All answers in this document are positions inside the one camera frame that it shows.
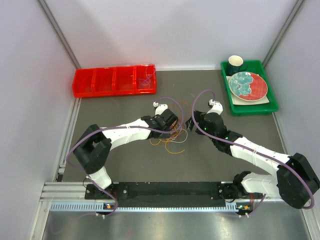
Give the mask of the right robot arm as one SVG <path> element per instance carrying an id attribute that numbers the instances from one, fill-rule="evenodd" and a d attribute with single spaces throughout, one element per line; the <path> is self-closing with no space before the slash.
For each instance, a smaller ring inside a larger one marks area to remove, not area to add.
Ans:
<path id="1" fill-rule="evenodd" d="M 287 155 L 253 143 L 243 135 L 228 130 L 221 113 L 223 107 L 211 100 L 210 110 L 194 110 L 186 121 L 189 131 L 209 137 L 222 153 L 242 159 L 267 174 L 243 171 L 232 182 L 233 198 L 245 198 L 250 193 L 279 197 L 289 206 L 302 209 L 320 188 L 320 180 L 307 158 L 300 154 Z"/>

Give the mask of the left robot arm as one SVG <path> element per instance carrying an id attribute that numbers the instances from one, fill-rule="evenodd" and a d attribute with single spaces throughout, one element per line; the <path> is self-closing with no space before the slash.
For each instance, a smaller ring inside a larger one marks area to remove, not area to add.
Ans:
<path id="1" fill-rule="evenodd" d="M 116 127 L 102 128 L 90 125 L 72 149 L 72 153 L 96 186 L 102 198 L 109 198 L 114 191 L 105 163 L 113 149 L 148 139 L 165 139 L 178 123 L 178 116 L 166 104 L 155 103 L 155 115 L 143 116 L 133 122 Z"/>

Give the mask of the red compartment bin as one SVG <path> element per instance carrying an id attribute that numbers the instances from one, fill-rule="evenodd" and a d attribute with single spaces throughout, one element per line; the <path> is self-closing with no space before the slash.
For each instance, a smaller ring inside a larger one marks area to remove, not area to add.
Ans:
<path id="1" fill-rule="evenodd" d="M 72 92 L 75 98 L 155 94 L 156 67 L 144 64 L 77 69 Z"/>

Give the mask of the dark green mug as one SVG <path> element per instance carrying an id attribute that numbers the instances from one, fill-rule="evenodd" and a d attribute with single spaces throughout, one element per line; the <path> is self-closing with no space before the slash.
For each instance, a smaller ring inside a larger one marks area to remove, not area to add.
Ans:
<path id="1" fill-rule="evenodd" d="M 243 72 L 248 69 L 248 65 L 244 63 L 241 56 L 231 55 L 227 60 L 226 75 L 232 76 L 238 72 Z"/>

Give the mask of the green plastic tray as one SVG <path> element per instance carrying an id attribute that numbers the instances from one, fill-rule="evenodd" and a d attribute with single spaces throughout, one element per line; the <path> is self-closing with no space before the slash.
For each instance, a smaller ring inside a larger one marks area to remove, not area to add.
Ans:
<path id="1" fill-rule="evenodd" d="M 276 97 L 260 60 L 246 60 L 246 71 L 226 75 L 227 61 L 221 62 L 221 74 L 233 116 L 269 115 L 279 110 Z"/>

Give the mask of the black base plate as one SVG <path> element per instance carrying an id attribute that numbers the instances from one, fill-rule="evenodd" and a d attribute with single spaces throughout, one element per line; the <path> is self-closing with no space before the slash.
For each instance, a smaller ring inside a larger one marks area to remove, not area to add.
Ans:
<path id="1" fill-rule="evenodd" d="M 233 183 L 203 182 L 114 182 L 104 189 L 117 200 L 138 196 L 209 196 L 213 199 L 232 200 L 254 197 L 261 193 L 248 193 Z"/>

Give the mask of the aluminium frame rail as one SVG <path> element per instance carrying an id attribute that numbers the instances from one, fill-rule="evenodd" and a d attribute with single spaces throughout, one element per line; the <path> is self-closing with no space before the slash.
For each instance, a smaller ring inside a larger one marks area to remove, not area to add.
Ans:
<path id="1" fill-rule="evenodd" d="M 111 212 L 50 211 L 53 202 L 110 204 Z M 118 207 L 250 206 L 239 212 L 119 212 Z M 116 199 L 88 182 L 47 182 L 37 209 L 33 240 L 317 240 L 317 208 L 298 210 L 276 197 L 213 199 L 138 196 Z"/>

